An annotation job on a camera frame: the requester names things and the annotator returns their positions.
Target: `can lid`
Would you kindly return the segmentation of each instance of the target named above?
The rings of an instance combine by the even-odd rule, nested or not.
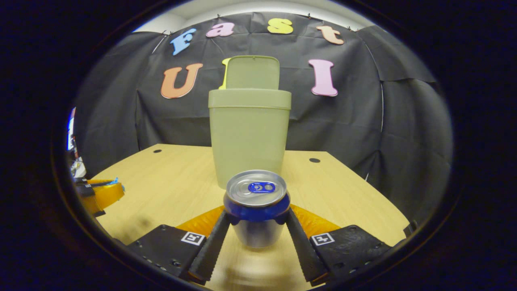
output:
[[[284,198],[287,185],[276,173],[249,170],[233,176],[226,184],[228,198],[247,207],[264,207]]]

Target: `pull tab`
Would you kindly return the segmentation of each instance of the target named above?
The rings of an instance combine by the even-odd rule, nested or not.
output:
[[[272,193],[275,191],[275,185],[270,182],[255,182],[248,185],[251,193]]]

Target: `blue letter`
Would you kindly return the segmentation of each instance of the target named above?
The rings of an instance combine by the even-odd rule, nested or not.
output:
[[[171,41],[172,44],[174,44],[174,52],[172,55],[179,54],[180,51],[186,49],[190,43],[188,41],[192,40],[192,34],[195,32],[195,28],[192,28],[184,33],[182,33],[180,36],[176,37]]]

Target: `blue can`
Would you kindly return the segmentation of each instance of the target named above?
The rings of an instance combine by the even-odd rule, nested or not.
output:
[[[233,176],[226,185],[223,201],[237,237],[253,248],[278,240],[291,203],[284,179],[265,170]]]

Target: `orange object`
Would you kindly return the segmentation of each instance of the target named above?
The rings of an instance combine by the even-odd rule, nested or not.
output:
[[[300,221],[301,228],[303,228],[307,238],[340,229],[336,224],[301,207],[291,204],[291,209]]]
[[[176,228],[208,237],[223,211],[224,206],[219,206],[176,226]]]

